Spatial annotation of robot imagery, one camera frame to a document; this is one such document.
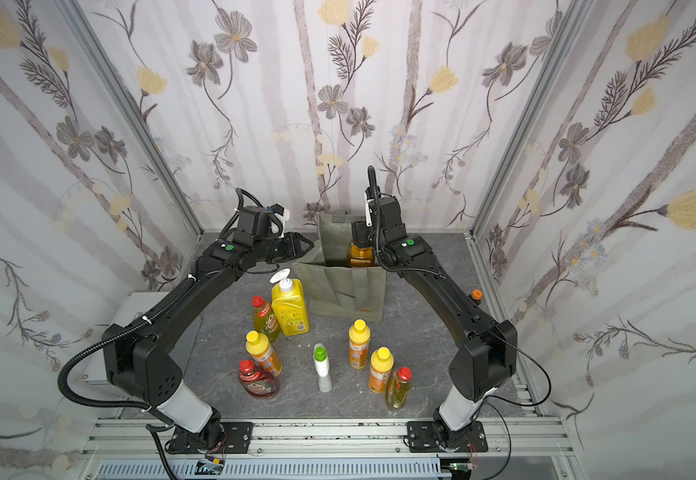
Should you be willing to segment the green fabric shopping bag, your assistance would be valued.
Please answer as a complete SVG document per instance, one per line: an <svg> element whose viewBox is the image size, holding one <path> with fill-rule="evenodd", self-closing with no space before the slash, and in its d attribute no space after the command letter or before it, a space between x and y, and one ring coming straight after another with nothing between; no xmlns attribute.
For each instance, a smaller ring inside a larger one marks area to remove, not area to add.
<svg viewBox="0 0 696 480"><path fill-rule="evenodd" d="M310 312L380 322L387 273L379 266L350 264L351 248L356 245L356 223L365 225L365 217L346 213L319 215L318 240L293 268L309 296Z"/></svg>

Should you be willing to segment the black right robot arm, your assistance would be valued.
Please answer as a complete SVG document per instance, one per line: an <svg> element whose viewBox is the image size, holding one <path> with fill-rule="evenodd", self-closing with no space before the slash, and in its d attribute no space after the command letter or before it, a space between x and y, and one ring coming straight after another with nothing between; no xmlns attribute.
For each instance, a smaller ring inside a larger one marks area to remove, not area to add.
<svg viewBox="0 0 696 480"><path fill-rule="evenodd" d="M457 346L448 372L452 387L430 422L410 422L412 452L457 451L480 442L477 414L495 392L517 373L520 355L514 324L499 322L477 305L445 271L433 248L407 232L398 199L378 186L376 170L367 169L365 221L375 260L414 287L447 327Z"/></svg>

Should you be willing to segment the large orange pump soap bottle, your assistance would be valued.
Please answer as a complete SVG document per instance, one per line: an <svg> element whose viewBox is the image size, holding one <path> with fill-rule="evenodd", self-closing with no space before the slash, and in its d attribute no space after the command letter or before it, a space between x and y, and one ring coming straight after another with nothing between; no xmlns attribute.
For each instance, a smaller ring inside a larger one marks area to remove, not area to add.
<svg viewBox="0 0 696 480"><path fill-rule="evenodd" d="M375 265L373 248L352 243L348 251L348 264L351 268L373 267Z"/></svg>

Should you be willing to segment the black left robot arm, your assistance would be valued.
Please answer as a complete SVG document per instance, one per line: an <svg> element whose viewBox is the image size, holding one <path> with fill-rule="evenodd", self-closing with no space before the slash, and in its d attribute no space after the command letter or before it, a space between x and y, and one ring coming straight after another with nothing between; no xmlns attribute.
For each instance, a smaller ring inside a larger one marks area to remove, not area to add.
<svg viewBox="0 0 696 480"><path fill-rule="evenodd" d="M218 238L197 258L186 277L150 310L127 326L112 325L101 340L69 359L58 374L58 390L69 401L91 408L133 408L153 415L188 443L207 452L226 437L220 413L185 383L170 353L205 308L260 263L276 267L302 258L314 243L284 228L286 210L264 206L237 189L237 207ZM103 354L110 384L128 399L104 401L72 390L71 371L95 352Z"/></svg>

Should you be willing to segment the large yellow pump soap bottle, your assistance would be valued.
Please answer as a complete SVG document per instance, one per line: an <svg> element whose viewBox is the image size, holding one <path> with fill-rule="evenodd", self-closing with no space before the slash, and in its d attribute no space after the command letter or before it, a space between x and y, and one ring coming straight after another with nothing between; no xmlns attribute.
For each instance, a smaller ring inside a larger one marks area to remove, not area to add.
<svg viewBox="0 0 696 480"><path fill-rule="evenodd" d="M270 279L273 285L272 308L286 336L300 335L310 330L302 283L299 279L293 279L290 272L289 268L281 269Z"/></svg>

